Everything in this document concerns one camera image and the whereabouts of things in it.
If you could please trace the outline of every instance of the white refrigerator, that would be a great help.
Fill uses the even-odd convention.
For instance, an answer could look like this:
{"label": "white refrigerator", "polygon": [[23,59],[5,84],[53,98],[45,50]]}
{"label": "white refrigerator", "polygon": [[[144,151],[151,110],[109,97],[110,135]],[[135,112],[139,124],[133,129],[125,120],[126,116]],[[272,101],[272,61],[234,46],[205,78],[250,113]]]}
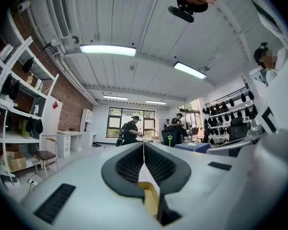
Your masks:
{"label": "white refrigerator", "polygon": [[60,114],[62,110],[62,102],[49,96],[44,106],[44,122],[42,136],[42,148],[41,150],[47,150],[53,154],[58,154],[56,150],[56,144],[52,141],[46,140],[51,138],[57,140],[58,125],[60,120]]}

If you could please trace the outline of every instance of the black vent grille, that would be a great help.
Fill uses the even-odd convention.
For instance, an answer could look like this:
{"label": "black vent grille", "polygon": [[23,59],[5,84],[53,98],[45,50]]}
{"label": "black vent grille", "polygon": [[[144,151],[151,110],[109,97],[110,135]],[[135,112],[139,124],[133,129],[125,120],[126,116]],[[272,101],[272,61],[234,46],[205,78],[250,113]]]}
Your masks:
{"label": "black vent grille", "polygon": [[155,152],[150,147],[145,147],[144,155],[144,162],[158,185],[160,185],[175,172],[175,163]]}
{"label": "black vent grille", "polygon": [[136,149],[116,164],[117,173],[126,181],[137,184],[143,166],[143,149]]}
{"label": "black vent grille", "polygon": [[35,212],[35,215],[51,224],[75,188],[75,186],[68,184],[62,184],[59,186],[58,189]]}
{"label": "black vent grille", "polygon": [[60,0],[52,0],[52,4],[53,4],[54,12],[55,12],[57,20],[58,20],[58,24],[59,24],[62,36],[63,36],[63,38],[65,38],[65,37],[69,36],[69,32],[68,32],[67,24],[65,22],[65,17],[64,17],[61,1]]}

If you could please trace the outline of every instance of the brick wall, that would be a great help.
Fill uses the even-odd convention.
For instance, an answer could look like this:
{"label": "brick wall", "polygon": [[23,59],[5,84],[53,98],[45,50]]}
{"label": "brick wall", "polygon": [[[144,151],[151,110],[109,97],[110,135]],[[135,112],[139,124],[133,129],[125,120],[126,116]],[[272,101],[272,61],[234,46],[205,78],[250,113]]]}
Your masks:
{"label": "brick wall", "polygon": [[[34,33],[27,13],[23,12],[21,15],[16,13],[13,19],[20,34],[25,40],[29,36],[32,36],[33,43],[30,45],[30,49],[37,56],[41,51],[43,51],[43,46]],[[51,58],[45,51],[40,53],[38,59],[53,76],[59,74],[59,78],[51,93],[51,96],[63,103],[60,115],[59,129],[68,130],[73,128],[76,131],[79,131],[82,110],[91,110],[93,105],[90,104],[62,75],[60,70],[52,62]],[[21,66],[19,66],[19,64],[15,64],[13,71],[16,74],[19,74],[21,78],[26,80],[27,75],[24,74],[20,68]],[[52,81],[43,81],[44,87],[42,92],[49,88],[51,82]]]}

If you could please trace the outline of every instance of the air conditioning unit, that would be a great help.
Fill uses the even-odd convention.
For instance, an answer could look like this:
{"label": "air conditioning unit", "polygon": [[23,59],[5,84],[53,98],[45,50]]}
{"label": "air conditioning unit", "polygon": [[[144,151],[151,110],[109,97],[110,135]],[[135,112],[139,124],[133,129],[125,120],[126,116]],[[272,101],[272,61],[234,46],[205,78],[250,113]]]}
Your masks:
{"label": "air conditioning unit", "polygon": [[70,36],[62,0],[30,0],[35,25],[45,43]]}

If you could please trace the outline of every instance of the power outlet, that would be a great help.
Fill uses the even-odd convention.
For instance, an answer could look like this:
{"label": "power outlet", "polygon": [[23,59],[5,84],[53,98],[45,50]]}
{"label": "power outlet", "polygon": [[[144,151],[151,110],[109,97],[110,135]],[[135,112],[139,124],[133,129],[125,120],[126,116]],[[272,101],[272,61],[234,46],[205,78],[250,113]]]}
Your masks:
{"label": "power outlet", "polygon": [[[29,184],[31,184],[32,181],[33,181],[32,179],[27,180],[27,182],[28,182]],[[37,185],[38,185],[37,181],[33,181],[32,184],[33,184],[34,186],[37,186]]]}

